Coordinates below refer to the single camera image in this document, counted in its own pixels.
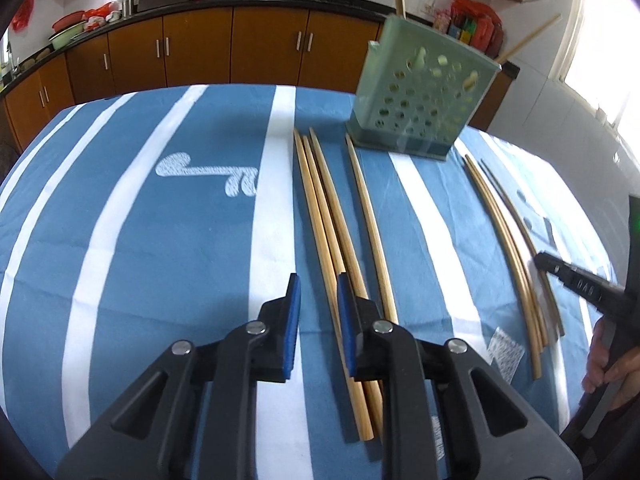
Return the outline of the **person's right hand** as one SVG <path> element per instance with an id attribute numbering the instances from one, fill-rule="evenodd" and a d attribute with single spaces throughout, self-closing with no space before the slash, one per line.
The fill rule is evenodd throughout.
<path id="1" fill-rule="evenodd" d="M 634 347 L 608 367 L 610 352 L 603 344 L 605 322 L 605 318 L 600 318 L 593 327 L 582 388 L 585 393 L 594 393 L 594 390 L 602 385 L 620 380 L 622 385 L 611 404 L 610 412 L 612 412 L 622 408 L 639 395 L 640 356 L 639 348 Z"/>

